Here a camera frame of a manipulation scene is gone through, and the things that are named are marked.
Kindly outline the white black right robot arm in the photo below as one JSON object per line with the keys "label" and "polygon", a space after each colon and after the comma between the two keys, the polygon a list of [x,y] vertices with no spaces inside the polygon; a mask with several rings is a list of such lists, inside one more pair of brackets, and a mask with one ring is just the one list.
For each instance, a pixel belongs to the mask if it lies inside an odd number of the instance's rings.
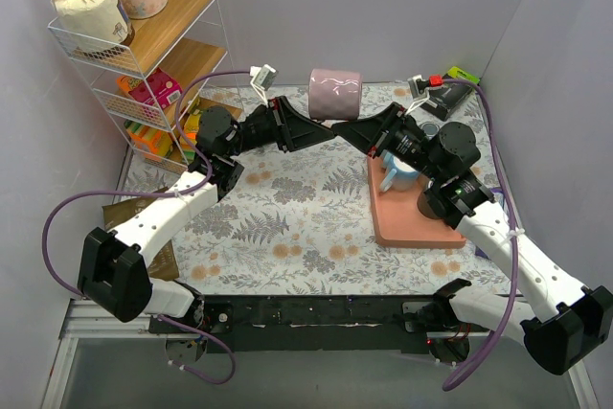
{"label": "white black right robot arm", "polygon": [[430,179],[424,198],[431,213],[481,249],[531,306],[532,317],[519,322],[520,338],[541,368],[563,375],[608,338],[611,292],[566,273],[516,226],[511,206],[501,206],[471,170],[481,153],[469,126],[450,122],[428,137],[393,102],[332,130],[368,156],[387,151]]}

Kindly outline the purple ceramic mug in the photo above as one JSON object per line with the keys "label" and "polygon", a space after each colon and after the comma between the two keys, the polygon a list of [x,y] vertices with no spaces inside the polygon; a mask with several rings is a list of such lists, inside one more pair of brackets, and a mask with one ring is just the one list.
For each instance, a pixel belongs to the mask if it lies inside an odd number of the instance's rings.
{"label": "purple ceramic mug", "polygon": [[362,76],[358,72],[313,69],[308,83],[308,115],[317,121],[359,117]]}

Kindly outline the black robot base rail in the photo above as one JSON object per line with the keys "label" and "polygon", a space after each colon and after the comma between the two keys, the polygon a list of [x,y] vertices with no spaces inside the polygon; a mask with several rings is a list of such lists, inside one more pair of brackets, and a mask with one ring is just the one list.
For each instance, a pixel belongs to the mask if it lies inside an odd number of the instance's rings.
{"label": "black robot base rail", "polygon": [[440,352],[462,360],[483,332],[446,316],[431,295],[214,295],[201,328],[233,352]]}

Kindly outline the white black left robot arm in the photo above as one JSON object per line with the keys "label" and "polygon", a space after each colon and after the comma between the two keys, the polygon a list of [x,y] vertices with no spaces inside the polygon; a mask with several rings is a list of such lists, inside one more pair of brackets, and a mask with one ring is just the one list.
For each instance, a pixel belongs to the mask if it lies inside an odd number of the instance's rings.
{"label": "white black left robot arm", "polygon": [[153,259],[194,217],[215,206],[238,183],[244,171],[236,158],[244,151],[275,145],[283,152],[309,148],[333,139],[332,130],[298,113],[285,97],[259,105],[237,121],[223,105],[200,115],[196,156],[167,198],[85,239],[79,290],[116,319],[127,323],[142,313],[168,314],[182,331],[197,330],[204,319],[196,294],[177,282],[154,280]]}

